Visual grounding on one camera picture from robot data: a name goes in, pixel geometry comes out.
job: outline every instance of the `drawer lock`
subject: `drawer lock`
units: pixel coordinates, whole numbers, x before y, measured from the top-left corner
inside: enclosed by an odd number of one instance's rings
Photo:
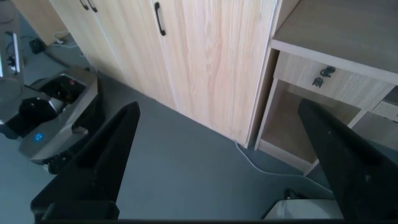
[[[326,69],[322,69],[321,72],[319,73],[321,75],[321,77],[315,78],[312,82],[312,85],[315,85],[319,88],[321,88],[322,84],[323,84],[323,78],[322,77],[328,77],[330,78],[333,72],[336,71],[335,67],[332,66],[328,66]]]
[[[328,66],[326,69],[323,69],[319,74],[323,77],[328,77],[330,78],[330,74],[332,74],[333,72],[336,71],[335,67],[332,66]]]

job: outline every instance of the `black handle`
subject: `black handle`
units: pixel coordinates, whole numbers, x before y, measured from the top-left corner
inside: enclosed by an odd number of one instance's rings
[[[83,4],[83,1],[80,0],[80,4],[81,4],[81,6],[83,6],[83,8],[85,8],[86,10],[88,10],[88,6],[85,5],[85,4]]]
[[[328,77],[330,78],[330,74],[332,74],[333,72],[336,71],[335,67],[332,66],[328,66],[326,69],[321,70],[321,72],[319,73],[321,76],[323,77]]]
[[[322,84],[323,84],[323,79],[322,79],[322,77],[315,78],[315,79],[313,80],[313,82],[312,82],[312,85],[315,85],[315,86],[317,86],[317,87],[319,87],[319,88],[321,88]]]
[[[159,8],[160,8],[159,2],[155,3],[156,19],[157,19],[157,24],[159,25],[160,34],[166,35],[166,31],[164,31],[164,30],[162,29],[162,26],[160,25],[159,14],[157,13],[157,10],[158,10]]]
[[[87,1],[88,1],[88,4],[90,5],[91,9],[92,9],[94,12],[98,12],[97,8],[96,8],[95,6],[93,7],[93,5],[91,4],[90,0],[87,0]]]

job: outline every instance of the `wooden cabinet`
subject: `wooden cabinet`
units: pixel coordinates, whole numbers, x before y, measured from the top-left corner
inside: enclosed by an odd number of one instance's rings
[[[166,33],[160,39],[178,111],[245,143],[275,1],[159,3]]]
[[[316,167],[297,109],[307,98],[363,138],[398,150],[395,6],[394,0],[297,4],[271,40],[280,55],[256,149],[305,175]],[[328,67],[331,77],[321,75]],[[322,78],[321,87],[312,85],[315,78]]]
[[[91,0],[99,23],[123,68],[127,85],[176,109],[172,86],[154,19],[147,0]]]
[[[55,42],[54,33],[67,29],[49,0],[12,1],[46,45]],[[63,35],[66,34],[59,34],[57,37],[61,38]]]
[[[113,49],[88,3],[85,0],[51,0],[51,3],[89,63],[104,74],[126,83]]]
[[[321,86],[313,85],[329,66],[296,55],[281,52],[274,76],[321,95],[358,108],[371,110],[395,85],[333,67],[330,77],[323,77]]]
[[[281,1],[51,2],[103,73],[248,146]]]

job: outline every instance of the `desk drawer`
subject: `desk drawer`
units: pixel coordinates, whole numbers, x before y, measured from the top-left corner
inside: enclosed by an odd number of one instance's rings
[[[398,122],[398,87],[395,87],[372,112]]]
[[[329,77],[320,72],[328,65],[303,57],[281,52],[274,76],[285,82],[314,91],[358,108],[373,109],[394,85],[363,75],[335,68]],[[320,87],[313,85],[314,79],[322,77]]]

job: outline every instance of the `cabinet door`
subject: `cabinet door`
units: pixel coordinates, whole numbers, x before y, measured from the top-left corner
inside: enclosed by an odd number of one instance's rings
[[[94,12],[85,0],[51,0],[51,3],[79,45],[89,63],[105,75],[126,83],[119,62],[113,54]]]
[[[175,109],[159,31],[148,0],[91,0],[130,86]]]
[[[178,110],[245,143],[275,1],[159,3],[166,32],[161,40]]]

